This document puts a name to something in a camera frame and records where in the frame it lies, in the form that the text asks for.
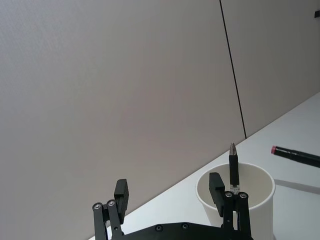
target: white table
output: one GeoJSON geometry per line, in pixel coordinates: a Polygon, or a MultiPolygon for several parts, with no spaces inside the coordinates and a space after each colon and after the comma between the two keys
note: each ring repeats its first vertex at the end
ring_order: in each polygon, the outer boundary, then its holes
{"type": "MultiPolygon", "coordinates": [[[[310,186],[311,191],[318,191],[316,194],[276,186],[273,200],[275,238],[320,239],[320,169],[272,155],[273,145],[320,155],[320,93],[236,146],[240,162],[252,163],[266,169],[276,183],[297,183],[293,185],[302,190],[308,190],[310,186]]],[[[228,154],[224,153],[128,214],[122,225],[123,232],[128,234],[160,223],[191,222],[210,225],[196,197],[195,185],[203,172],[227,163],[228,154]]]]}

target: white paper cup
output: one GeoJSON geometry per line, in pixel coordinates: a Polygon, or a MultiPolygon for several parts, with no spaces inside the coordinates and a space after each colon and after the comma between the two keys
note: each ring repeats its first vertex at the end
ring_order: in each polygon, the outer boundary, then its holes
{"type": "MultiPolygon", "coordinates": [[[[273,200],[276,190],[274,179],[271,175],[256,165],[239,163],[240,191],[249,195],[249,214],[251,236],[254,240],[273,240],[273,200]]],[[[215,166],[205,172],[195,186],[196,196],[202,203],[206,215],[212,226],[220,227],[223,218],[209,191],[209,173],[219,173],[225,185],[225,190],[230,190],[229,164],[215,166]]],[[[233,227],[237,229],[237,215],[233,212],[233,227]]]]}

